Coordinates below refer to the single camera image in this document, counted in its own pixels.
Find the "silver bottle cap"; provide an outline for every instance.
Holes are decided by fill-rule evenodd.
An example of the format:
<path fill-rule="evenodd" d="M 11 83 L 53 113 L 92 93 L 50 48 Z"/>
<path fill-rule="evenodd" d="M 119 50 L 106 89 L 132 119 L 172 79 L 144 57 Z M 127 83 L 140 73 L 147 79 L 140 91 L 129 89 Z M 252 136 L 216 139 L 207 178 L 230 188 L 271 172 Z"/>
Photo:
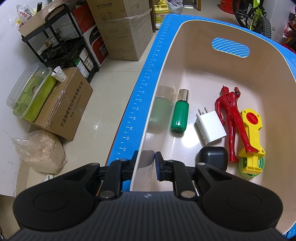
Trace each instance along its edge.
<path fill-rule="evenodd" d="M 187 89 L 180 89 L 179 95 L 178 95 L 178 100 L 184 100 L 184 101 L 188 102 L 188 95 L 189 95 L 189 91 Z"/>

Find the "yellow jug label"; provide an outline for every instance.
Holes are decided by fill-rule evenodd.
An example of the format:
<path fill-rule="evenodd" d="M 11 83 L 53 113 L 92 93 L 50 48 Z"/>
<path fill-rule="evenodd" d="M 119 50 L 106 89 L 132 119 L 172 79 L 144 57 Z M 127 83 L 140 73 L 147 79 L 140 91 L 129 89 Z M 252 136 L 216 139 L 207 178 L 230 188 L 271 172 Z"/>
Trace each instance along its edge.
<path fill-rule="evenodd" d="M 155 14 L 155 22 L 156 23 L 163 23 L 165 16 L 168 14 L 169 13 L 156 13 Z"/>

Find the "green bottle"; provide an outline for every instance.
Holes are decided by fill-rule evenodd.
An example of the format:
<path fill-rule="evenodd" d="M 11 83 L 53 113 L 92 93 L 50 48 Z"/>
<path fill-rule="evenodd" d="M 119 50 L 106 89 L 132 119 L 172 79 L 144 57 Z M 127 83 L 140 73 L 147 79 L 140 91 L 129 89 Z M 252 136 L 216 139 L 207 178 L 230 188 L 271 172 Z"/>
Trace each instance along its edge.
<path fill-rule="evenodd" d="M 172 124 L 170 126 L 172 132 L 183 133 L 186 130 L 189 111 L 188 95 L 189 91 L 187 89 L 179 90 L 178 101 L 175 104 Z"/>

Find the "yellow toy launcher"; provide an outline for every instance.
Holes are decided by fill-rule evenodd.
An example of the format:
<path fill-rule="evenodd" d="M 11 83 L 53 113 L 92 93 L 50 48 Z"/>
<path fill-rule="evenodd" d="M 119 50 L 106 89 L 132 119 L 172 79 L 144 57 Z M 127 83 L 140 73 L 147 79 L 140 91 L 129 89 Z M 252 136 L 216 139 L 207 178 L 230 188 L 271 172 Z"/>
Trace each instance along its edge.
<path fill-rule="evenodd" d="M 238 156 L 247 158 L 247 166 L 242 170 L 244 173 L 259 174 L 262 169 L 258 167 L 258 159 L 265 155 L 265 151 L 260 145 L 259 130 L 262 128 L 261 116 L 252 109 L 246 109 L 241 112 L 246 133 L 248 135 L 251 146 L 259 150 L 256 154 L 246 154 L 243 148 Z"/>

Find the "red action figure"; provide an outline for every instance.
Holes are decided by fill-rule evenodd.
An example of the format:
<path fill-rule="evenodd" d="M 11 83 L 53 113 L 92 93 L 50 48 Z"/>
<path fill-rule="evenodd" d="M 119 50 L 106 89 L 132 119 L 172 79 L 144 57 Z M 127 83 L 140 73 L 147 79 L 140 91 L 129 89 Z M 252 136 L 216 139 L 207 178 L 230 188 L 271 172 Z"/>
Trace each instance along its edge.
<path fill-rule="evenodd" d="M 234 151 L 234 141 L 235 141 L 235 126 L 238 128 L 239 135 L 244 143 L 246 153 L 255 154 L 258 153 L 258 150 L 251 146 L 248 139 L 246 130 L 244 128 L 244 122 L 242 121 L 242 116 L 237 109 L 237 99 L 240 97 L 239 88 L 235 87 L 234 92 L 229 93 L 229 88 L 223 86 L 221 89 L 222 96 L 220 96 L 215 103 L 216 112 L 219 116 L 219 119 L 222 125 L 225 124 L 221 115 L 221 105 L 226 110 L 227 114 L 227 124 L 228 124 L 228 134 L 229 134 L 229 160 L 231 162 L 239 162 L 238 158 L 235 156 Z"/>

